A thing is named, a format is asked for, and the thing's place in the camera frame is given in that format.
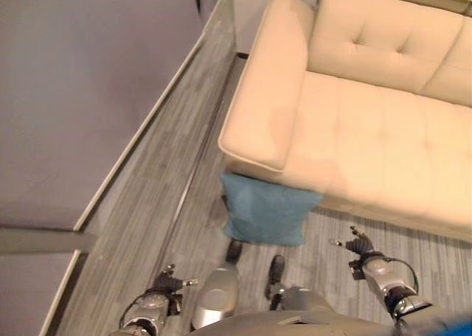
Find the sofa cushion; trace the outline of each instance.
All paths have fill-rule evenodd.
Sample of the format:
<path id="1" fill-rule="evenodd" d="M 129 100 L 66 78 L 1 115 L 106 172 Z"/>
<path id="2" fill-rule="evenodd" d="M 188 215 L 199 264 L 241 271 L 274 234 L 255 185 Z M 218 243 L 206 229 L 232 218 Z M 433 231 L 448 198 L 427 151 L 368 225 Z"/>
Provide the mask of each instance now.
<path id="1" fill-rule="evenodd" d="M 278 182 L 470 231 L 470 108 L 307 71 L 295 123 Z"/>
<path id="2" fill-rule="evenodd" d="M 308 70 L 472 104 L 471 18 L 398 0 L 322 0 Z"/>

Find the teal cushion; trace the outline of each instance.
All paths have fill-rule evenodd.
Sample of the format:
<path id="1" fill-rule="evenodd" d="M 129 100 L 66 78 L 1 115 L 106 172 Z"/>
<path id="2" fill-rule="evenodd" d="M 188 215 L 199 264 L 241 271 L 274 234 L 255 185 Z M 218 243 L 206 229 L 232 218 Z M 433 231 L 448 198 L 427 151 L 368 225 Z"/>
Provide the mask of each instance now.
<path id="1" fill-rule="evenodd" d="M 302 222 L 321 201 L 314 192 L 222 174 L 229 219 L 224 233 L 246 242 L 300 245 Z"/>

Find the sofa armrest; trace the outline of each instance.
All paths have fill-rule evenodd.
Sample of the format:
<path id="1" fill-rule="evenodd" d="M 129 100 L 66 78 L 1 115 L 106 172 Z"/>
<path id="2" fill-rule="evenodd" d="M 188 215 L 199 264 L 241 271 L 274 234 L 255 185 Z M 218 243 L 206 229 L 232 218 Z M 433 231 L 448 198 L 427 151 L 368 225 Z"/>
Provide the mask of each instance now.
<path id="1" fill-rule="evenodd" d="M 265 9 L 218 139 L 226 154 L 283 171 L 313 20 L 314 12 L 299 0 L 272 0 Z"/>

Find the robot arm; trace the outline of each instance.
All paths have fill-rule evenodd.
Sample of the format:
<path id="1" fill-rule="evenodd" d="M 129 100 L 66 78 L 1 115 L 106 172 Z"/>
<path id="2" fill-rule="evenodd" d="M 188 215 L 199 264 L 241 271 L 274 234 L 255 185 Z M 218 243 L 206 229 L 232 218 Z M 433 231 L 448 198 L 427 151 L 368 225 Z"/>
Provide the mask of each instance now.
<path id="1" fill-rule="evenodd" d="M 182 294 L 177 292 L 185 286 L 198 283 L 196 279 L 181 280 L 173 277 L 174 265 L 168 265 L 146 290 L 131 302 L 119 320 L 119 330 L 110 336 L 159 336 L 168 315 L 181 311 Z"/>
<path id="2" fill-rule="evenodd" d="M 417 277 L 411 266 L 376 251 L 367 235 L 354 226 L 351 226 L 351 231 L 356 238 L 346 242 L 344 246 L 359 255 L 359 259 L 349 263 L 353 278 L 367 281 L 370 290 L 392 316 L 400 333 L 410 335 L 412 332 L 433 332 L 457 323 L 456 315 L 434 306 L 418 294 Z M 339 241 L 331 240 L 331 243 L 343 246 Z M 410 287 L 394 271 L 393 261 L 402 262 L 410 268 L 414 275 L 414 287 Z"/>

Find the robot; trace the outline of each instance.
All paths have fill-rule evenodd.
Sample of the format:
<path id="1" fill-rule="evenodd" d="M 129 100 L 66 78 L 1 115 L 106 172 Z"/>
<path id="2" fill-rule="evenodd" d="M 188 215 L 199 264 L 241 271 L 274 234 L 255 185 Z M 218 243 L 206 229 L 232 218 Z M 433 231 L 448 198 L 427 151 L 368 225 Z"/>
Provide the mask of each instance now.
<path id="1" fill-rule="evenodd" d="M 199 293 L 190 336 L 432 335 L 461 323 L 468 324 L 464 326 L 464 335 L 471 334 L 471 314 L 453 315 L 424 299 L 418 294 L 418 281 L 411 266 L 376 251 L 369 237 L 356 227 L 351 226 L 351 231 L 354 240 L 345 244 L 338 240 L 330 242 L 358 254 L 358 259 L 349 263 L 353 278 L 367 281 L 369 289 L 391 315 L 394 327 L 338 314 L 313 290 L 298 286 L 287 288 L 282 283 L 285 260 L 280 255 L 272 260 L 265 287 L 269 311 L 232 316 L 239 290 L 236 264 L 242 248 L 241 242 L 233 240 L 225 263 L 213 271 Z M 413 287 L 393 270 L 392 262 L 402 262 L 410 268 Z M 137 307 L 129 313 L 126 322 L 122 318 L 121 329 L 111 336 L 162 335 L 165 316 L 176 314 L 181 305 L 176 291 L 196 281 L 174 279 L 169 269 L 159 276 L 155 287 L 135 299 L 133 305 Z"/>

